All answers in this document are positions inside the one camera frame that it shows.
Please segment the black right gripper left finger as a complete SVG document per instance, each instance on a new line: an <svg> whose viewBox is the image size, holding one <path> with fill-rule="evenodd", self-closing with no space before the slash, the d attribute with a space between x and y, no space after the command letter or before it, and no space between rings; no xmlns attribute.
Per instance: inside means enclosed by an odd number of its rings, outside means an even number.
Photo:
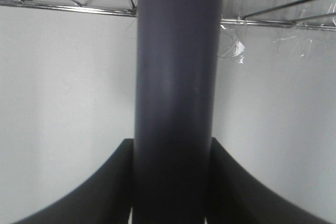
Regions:
<svg viewBox="0 0 336 224"><path fill-rule="evenodd" d="M133 203L133 140L66 196L18 223L128 223Z"/></svg>

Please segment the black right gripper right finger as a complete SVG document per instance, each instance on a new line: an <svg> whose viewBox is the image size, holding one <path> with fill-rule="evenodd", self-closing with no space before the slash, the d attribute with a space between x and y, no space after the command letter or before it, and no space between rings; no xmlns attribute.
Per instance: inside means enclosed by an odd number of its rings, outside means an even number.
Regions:
<svg viewBox="0 0 336 224"><path fill-rule="evenodd" d="M270 190L212 138L207 223L327 223Z"/></svg>

